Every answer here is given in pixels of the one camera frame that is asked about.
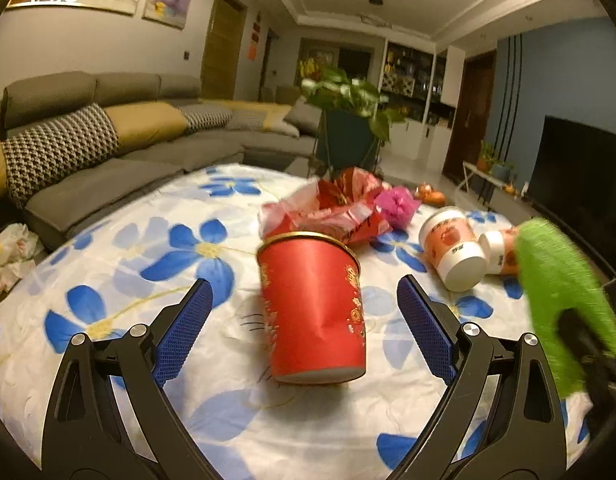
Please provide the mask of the orange white cup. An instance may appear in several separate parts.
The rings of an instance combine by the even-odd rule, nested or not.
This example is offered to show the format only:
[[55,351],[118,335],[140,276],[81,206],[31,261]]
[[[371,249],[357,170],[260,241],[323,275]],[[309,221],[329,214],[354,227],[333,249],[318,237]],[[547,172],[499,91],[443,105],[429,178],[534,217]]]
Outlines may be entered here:
[[450,292],[466,292],[485,276],[488,260],[466,214],[445,207],[421,226],[419,242],[442,284]]
[[518,234],[516,226],[506,230],[483,233],[478,244],[487,259],[486,273],[492,275],[517,275],[518,261],[515,241]]

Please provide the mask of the red paper cup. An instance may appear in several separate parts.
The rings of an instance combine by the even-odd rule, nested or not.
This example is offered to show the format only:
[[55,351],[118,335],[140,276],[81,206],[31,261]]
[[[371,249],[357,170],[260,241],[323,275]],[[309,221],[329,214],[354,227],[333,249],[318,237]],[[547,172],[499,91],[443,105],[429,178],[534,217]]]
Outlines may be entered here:
[[333,385],[366,374],[355,254],[325,234],[291,232],[266,238],[256,260],[273,379]]

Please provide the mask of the small pink wrapper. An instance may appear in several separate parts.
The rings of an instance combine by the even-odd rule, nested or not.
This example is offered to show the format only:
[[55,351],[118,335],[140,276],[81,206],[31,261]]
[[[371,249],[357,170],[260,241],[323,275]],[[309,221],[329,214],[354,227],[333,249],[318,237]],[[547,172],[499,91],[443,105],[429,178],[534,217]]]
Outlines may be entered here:
[[393,229],[405,230],[422,205],[422,200],[415,198],[408,188],[394,186],[378,194],[374,204]]

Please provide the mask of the red white plastic bag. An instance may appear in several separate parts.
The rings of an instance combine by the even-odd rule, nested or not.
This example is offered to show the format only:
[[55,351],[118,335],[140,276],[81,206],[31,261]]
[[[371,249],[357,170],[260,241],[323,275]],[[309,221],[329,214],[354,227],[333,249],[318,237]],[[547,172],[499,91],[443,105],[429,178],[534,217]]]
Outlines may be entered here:
[[355,245],[389,232],[376,199],[385,188],[369,171],[351,167],[334,180],[311,179],[295,192],[261,207],[263,240],[291,232],[313,232]]

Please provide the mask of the floral blue white tablecloth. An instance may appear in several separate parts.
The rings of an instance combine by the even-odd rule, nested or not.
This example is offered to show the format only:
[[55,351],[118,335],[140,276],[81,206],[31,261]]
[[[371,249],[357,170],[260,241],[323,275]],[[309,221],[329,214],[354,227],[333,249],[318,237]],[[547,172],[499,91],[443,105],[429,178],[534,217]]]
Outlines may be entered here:
[[[0,442],[40,460],[42,426],[70,338],[97,341],[148,324],[197,278],[209,308],[188,307],[177,335],[195,336],[165,385],[192,439],[229,479],[381,479],[394,469],[442,395],[396,305],[412,274],[463,322],[514,339],[529,328],[514,278],[450,292],[425,263],[420,208],[402,232],[358,250],[368,370],[341,387],[278,386],[266,369],[257,299],[258,216],[297,178],[240,165],[167,185],[62,247],[0,304]],[[0,450],[0,478],[4,461]]]

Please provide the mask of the grey tv cabinet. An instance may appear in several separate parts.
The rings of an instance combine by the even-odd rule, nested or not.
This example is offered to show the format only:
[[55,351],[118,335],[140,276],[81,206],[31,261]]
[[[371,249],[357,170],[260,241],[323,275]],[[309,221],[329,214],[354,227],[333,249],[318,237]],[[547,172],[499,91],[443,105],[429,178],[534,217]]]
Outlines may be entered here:
[[514,226],[539,217],[540,213],[532,208],[530,203],[524,202],[521,197],[507,193],[502,188],[494,188],[488,207],[509,220]]

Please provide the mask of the black flat television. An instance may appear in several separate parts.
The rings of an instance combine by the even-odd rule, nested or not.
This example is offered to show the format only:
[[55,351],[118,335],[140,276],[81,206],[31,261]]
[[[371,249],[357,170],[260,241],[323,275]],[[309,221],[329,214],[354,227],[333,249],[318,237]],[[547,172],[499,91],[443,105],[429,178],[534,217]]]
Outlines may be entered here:
[[528,195],[616,270],[616,134],[544,118]]

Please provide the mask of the white folding side table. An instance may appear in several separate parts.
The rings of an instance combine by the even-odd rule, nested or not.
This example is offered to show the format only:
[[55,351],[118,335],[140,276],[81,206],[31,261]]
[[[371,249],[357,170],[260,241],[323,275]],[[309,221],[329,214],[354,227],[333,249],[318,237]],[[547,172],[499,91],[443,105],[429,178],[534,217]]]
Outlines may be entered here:
[[494,190],[504,191],[506,189],[506,182],[493,177],[489,172],[479,170],[475,164],[462,162],[462,170],[463,178],[457,186],[457,191],[464,191],[465,193],[471,192],[470,182],[472,177],[481,178],[485,184],[482,190],[477,194],[477,200],[485,206],[490,204],[490,199],[494,196]]

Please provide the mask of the fruit plate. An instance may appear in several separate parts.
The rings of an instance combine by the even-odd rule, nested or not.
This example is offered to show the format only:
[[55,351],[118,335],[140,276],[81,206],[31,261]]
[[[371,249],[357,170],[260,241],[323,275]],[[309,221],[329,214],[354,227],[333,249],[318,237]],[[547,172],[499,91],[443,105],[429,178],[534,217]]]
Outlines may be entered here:
[[445,194],[435,190],[427,183],[418,185],[413,191],[413,196],[416,200],[420,200],[423,204],[431,207],[442,208],[447,205]]

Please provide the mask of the houndstooth cushion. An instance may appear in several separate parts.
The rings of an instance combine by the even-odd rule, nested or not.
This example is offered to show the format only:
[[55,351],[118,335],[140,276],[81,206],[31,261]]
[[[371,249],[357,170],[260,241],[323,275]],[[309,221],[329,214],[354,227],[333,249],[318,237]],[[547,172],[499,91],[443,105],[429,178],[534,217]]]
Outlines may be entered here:
[[106,162],[117,149],[114,126],[95,103],[31,126],[2,142],[9,199],[22,209],[38,192]]

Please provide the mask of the yellow cushion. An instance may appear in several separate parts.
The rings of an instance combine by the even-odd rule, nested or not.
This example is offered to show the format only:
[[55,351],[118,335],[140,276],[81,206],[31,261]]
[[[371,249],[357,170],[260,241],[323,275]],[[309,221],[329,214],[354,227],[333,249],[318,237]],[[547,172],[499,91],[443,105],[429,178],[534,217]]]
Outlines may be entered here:
[[104,108],[118,137],[118,155],[177,139],[188,128],[181,110],[166,102],[139,102]]

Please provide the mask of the grey sectional sofa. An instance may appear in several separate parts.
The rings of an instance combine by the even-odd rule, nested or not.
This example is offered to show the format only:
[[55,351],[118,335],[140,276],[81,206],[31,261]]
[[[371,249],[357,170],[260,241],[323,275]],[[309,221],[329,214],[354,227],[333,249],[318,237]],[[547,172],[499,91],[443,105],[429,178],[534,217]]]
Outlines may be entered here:
[[163,184],[227,162],[285,170],[320,113],[295,87],[270,102],[206,99],[191,76],[64,72],[0,89],[0,233],[56,249]]

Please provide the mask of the green potted plant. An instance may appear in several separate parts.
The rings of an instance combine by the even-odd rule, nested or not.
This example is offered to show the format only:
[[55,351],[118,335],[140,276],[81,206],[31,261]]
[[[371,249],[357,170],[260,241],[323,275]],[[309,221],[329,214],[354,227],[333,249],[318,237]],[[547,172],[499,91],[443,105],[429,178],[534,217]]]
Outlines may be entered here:
[[331,66],[318,79],[303,79],[302,95],[321,112],[314,151],[320,174],[336,177],[352,167],[374,172],[390,128],[404,121],[388,106],[389,97],[370,81]]

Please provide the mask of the wooden door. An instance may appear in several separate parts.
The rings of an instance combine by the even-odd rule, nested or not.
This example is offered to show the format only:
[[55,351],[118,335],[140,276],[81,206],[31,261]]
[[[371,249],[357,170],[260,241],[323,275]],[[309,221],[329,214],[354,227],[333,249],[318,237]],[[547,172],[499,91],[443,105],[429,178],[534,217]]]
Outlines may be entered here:
[[214,0],[202,59],[203,99],[233,98],[246,14],[240,0]]

